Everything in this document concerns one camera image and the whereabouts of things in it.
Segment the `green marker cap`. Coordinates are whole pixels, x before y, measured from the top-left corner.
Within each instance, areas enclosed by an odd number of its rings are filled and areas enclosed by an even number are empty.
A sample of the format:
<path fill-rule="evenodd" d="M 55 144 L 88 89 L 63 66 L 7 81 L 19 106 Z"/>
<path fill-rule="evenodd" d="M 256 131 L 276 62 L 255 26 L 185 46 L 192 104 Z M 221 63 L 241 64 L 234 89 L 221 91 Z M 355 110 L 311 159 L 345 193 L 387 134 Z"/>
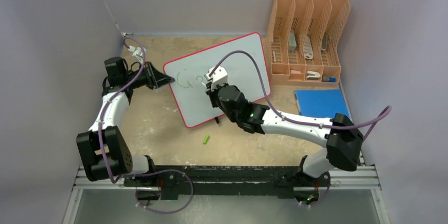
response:
<path fill-rule="evenodd" d="M 203 140 L 203 144 L 207 144 L 209 139 L 210 139 L 210 135 L 206 135 L 204 140 Z"/>

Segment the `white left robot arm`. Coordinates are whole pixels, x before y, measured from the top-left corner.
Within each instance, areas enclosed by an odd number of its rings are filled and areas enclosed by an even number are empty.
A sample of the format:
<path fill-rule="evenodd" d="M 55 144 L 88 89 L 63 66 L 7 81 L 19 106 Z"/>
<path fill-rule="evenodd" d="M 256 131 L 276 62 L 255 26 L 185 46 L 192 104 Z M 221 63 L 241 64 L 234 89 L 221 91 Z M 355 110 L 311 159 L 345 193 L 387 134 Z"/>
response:
<path fill-rule="evenodd" d="M 130 70 L 125 59 L 105 60 L 107 77 L 102 83 L 102 106 L 94 124 L 77 135 L 76 143 L 89 181 L 137 175 L 143 186 L 157 181 L 157 171 L 148 156 L 133 156 L 119 130 L 130 106 L 134 89 L 157 89 L 173 83 L 173 77 L 158 71 L 151 62 Z"/>

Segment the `red-framed whiteboard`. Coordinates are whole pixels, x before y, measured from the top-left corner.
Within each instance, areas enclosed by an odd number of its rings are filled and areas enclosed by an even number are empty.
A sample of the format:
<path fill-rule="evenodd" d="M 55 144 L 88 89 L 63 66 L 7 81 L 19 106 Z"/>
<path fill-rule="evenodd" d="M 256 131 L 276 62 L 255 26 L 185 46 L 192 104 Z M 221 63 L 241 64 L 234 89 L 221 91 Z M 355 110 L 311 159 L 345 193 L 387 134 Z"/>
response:
<path fill-rule="evenodd" d="M 229 84 L 237 86 L 249 101 L 271 93 L 264 45 L 257 32 L 166 62 L 163 70 L 175 80 L 170 88 L 187 128 L 223 114 L 212 107 L 204 86 L 204 75 L 219 61 L 228 73 Z"/>

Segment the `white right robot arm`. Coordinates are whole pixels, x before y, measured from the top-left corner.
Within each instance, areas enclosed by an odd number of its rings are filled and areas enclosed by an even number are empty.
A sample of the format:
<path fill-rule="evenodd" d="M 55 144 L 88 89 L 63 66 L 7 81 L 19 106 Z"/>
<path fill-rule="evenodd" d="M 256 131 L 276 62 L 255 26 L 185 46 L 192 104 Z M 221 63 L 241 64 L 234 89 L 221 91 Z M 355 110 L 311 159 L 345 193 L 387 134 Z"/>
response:
<path fill-rule="evenodd" d="M 318 152 L 302 158 L 296 172 L 300 184 L 310 185 L 332 169 L 357 170 L 363 135 L 352 128 L 348 116 L 337 113 L 333 118 L 313 118 L 274 112 L 267 105 L 248 101 L 236 86 L 227 83 L 216 87 L 207 83 L 206 94 L 213 108 L 219 108 L 245 132 L 285 135 L 319 145 Z"/>

